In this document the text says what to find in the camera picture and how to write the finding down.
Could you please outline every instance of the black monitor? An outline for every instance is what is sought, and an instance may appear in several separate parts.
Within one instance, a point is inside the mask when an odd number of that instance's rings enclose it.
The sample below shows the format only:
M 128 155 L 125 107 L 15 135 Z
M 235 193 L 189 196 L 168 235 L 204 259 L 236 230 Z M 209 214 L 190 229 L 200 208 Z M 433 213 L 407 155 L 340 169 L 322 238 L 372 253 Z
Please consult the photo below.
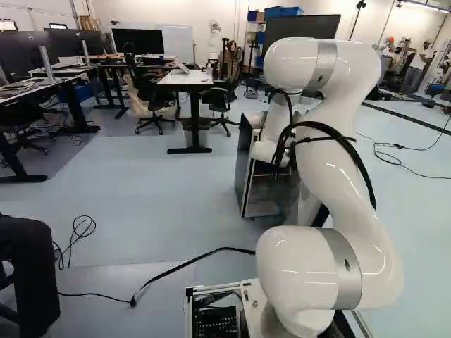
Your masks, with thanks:
M 29 76 L 29 71 L 44 67 L 39 48 L 45 46 L 50 64 L 58 63 L 51 50 L 51 40 L 46 32 L 2 32 L 0 33 L 0 62 L 8 78 Z
M 57 56 L 84 56 L 82 40 L 86 41 L 89 55 L 102 55 L 104 43 L 100 32 L 88 30 L 58 30 L 44 28 L 50 34 L 51 45 Z
M 262 56 L 274 42 L 284 37 L 335 39 L 341 15 L 301 15 L 269 18 L 266 21 Z
M 105 43 L 101 38 L 100 32 L 84 30 L 82 31 L 82 40 L 86 41 L 89 55 L 103 55 Z
M 113 28 L 116 51 L 123 53 L 125 44 L 132 46 L 135 54 L 164 54 L 163 32 L 160 30 L 122 30 Z

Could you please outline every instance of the laptop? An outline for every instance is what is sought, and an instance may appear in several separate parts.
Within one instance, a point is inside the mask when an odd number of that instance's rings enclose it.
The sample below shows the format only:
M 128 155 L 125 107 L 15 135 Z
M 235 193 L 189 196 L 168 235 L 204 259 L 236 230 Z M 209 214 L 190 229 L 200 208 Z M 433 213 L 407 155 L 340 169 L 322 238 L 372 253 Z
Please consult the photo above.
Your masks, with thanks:
M 190 70 L 185 67 L 185 65 L 180 61 L 179 58 L 175 58 L 174 64 L 178 66 L 179 70 L 173 70 L 172 75 L 188 75 L 190 74 Z

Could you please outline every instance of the box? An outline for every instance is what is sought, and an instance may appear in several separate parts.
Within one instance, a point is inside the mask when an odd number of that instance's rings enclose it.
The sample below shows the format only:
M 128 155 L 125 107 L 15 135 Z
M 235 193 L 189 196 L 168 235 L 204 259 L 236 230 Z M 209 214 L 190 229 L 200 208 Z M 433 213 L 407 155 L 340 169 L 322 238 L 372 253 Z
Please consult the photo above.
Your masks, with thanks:
M 265 12 L 258 12 L 256 21 L 258 21 L 259 23 L 264 23 L 264 21 L 265 21 Z
M 263 44 L 265 42 L 265 33 L 257 32 L 257 39 L 259 40 L 259 44 Z
M 263 68 L 263 56 L 255 57 L 255 66 L 258 68 Z
M 100 32 L 100 25 L 97 22 L 97 19 L 94 19 L 91 16 L 80 15 L 80 23 L 83 30 L 94 30 Z
M 300 16 L 304 11 L 300 7 L 282 7 L 280 16 Z
M 265 8 L 265 19 L 268 20 L 269 18 L 277 18 L 278 16 L 280 16 L 281 9 L 282 6 Z
M 257 13 L 258 11 L 247 12 L 247 21 L 257 21 Z

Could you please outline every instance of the blue storage box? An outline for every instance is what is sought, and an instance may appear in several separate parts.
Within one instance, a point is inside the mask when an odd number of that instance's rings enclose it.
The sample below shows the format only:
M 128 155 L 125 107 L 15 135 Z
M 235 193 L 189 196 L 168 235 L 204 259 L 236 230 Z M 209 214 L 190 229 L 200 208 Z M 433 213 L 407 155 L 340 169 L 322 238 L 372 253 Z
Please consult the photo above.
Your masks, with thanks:
M 263 56 L 256 56 L 255 57 L 255 66 L 263 68 Z
M 88 84 L 86 84 L 86 85 L 78 85 L 77 84 L 74 87 L 75 87 L 75 91 L 77 92 L 78 102 L 84 102 L 94 96 L 94 94 L 92 93 L 91 86 Z M 66 98 L 66 92 L 64 90 L 60 90 L 58 92 L 58 98 L 59 98 L 60 102 L 63 102 L 65 104 L 68 102 L 68 100 Z
M 278 16 L 280 16 L 281 9 L 282 6 L 265 8 L 265 20 L 268 20 L 268 18 L 277 18 Z
M 257 39 L 259 40 L 259 44 L 263 44 L 265 42 L 265 33 L 264 32 L 258 32 L 257 33 Z
M 280 16 L 300 16 L 304 11 L 300 7 L 282 7 Z
M 258 11 L 247 12 L 247 21 L 257 21 L 257 13 Z

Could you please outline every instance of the black line on floor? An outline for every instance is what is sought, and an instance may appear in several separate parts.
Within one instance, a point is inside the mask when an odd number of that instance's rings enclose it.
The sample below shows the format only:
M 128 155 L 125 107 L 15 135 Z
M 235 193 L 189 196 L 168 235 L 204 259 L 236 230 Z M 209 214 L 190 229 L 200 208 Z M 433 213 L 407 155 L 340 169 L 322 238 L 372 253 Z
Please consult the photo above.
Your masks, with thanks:
M 362 102 L 362 105 L 365 106 L 365 107 L 368 107 L 368 108 L 376 109 L 377 111 L 382 111 L 383 113 L 387 113 L 387 114 L 396 116 L 397 118 L 402 118 L 402 119 L 407 120 L 409 122 L 416 123 L 417 125 L 422 125 L 423 127 L 426 127 L 426 128 L 432 129 L 432 130 L 436 130 L 438 132 L 442 132 L 443 134 L 446 134 L 448 136 L 451 136 L 451 131 L 443 129 L 441 127 L 437 127 L 436 125 L 432 125 L 430 123 L 427 123 L 427 122 L 424 122 L 424 121 L 421 121 L 421 120 L 417 120 L 416 118 L 411 118 L 410 116 L 406 116 L 406 115 L 403 115 L 403 114 L 400 114 L 400 113 L 396 113 L 395 111 L 390 111 L 390 110 L 385 109 L 385 108 L 377 107 L 377 106 L 374 106 L 372 104 L 368 104 L 366 102 Z

